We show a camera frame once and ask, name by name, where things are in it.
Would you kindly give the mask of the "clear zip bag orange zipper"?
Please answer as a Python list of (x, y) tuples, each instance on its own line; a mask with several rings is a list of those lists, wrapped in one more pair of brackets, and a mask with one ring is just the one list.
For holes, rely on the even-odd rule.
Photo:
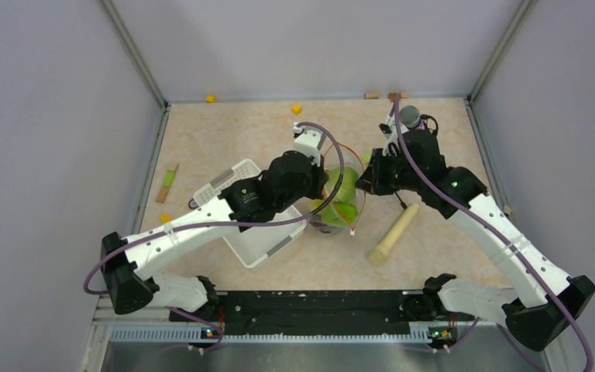
[(342, 152), (343, 167), (340, 167), (334, 145), (330, 144), (324, 152), (325, 172), (329, 179), (323, 188), (323, 197), (311, 200), (308, 211), (315, 210), (329, 196), (341, 170), (343, 170), (342, 184), (333, 201), (320, 212), (312, 215), (308, 222), (320, 233), (333, 235), (347, 231), (350, 236), (355, 236), (356, 225), (366, 205), (366, 193), (357, 189), (355, 184), (365, 171), (366, 162), (352, 147), (343, 143), (339, 143), (339, 147)]

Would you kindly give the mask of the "pale green cabbage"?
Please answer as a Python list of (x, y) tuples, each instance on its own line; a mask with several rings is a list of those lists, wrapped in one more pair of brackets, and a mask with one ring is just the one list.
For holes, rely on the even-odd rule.
[[(340, 167), (333, 167), (328, 171), (328, 181), (325, 184), (328, 193), (331, 193), (334, 190), (340, 173)], [(358, 172), (352, 167), (345, 166), (343, 168), (342, 183), (335, 195), (334, 202), (351, 202), (356, 197), (355, 183), (358, 179)]]

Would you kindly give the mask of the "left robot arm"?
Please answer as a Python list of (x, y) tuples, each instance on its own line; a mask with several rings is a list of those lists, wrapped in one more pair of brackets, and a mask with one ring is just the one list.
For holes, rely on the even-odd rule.
[(234, 181), (188, 214), (138, 235), (104, 236), (94, 271), (103, 277), (115, 314), (128, 315), (163, 299), (199, 320), (212, 318), (218, 296), (209, 279), (173, 277), (162, 269), (213, 240), (300, 222), (276, 216), (302, 198), (322, 198), (328, 180), (322, 161), (319, 151), (288, 150), (266, 170)]

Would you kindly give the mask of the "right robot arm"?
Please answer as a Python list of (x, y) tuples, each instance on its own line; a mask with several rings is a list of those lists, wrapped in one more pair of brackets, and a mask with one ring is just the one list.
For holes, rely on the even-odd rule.
[(495, 288), (441, 274), (425, 282), (415, 319), (459, 312), (503, 326), (523, 346), (541, 351), (578, 318), (595, 294), (586, 276), (557, 267), (500, 210), (469, 169), (449, 167), (427, 129), (397, 133), (382, 125), (387, 145), (371, 153), (356, 187), (371, 195), (412, 191), (462, 230), (510, 282)]

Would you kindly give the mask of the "green pepper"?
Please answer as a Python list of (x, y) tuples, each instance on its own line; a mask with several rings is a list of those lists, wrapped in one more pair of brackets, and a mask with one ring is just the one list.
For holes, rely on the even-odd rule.
[(351, 226), (359, 215), (356, 205), (336, 202), (320, 212), (322, 221), (330, 226)]

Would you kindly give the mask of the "microphone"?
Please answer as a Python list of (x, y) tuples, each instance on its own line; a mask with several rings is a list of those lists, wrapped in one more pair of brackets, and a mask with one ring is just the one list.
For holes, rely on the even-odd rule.
[(413, 170), (421, 179), (417, 192), (423, 200), (432, 195), (431, 188), (425, 183), (424, 178), (434, 181), (437, 174), (445, 167), (436, 135), (437, 129), (431, 132), (420, 111), (413, 105), (392, 108), (390, 117), (394, 117), (398, 139), (403, 155)]

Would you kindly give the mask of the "yellow fruit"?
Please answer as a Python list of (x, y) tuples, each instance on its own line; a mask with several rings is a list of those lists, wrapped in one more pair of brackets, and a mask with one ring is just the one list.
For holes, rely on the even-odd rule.
[(308, 204), (309, 211), (312, 212), (323, 203), (322, 199), (311, 200)]

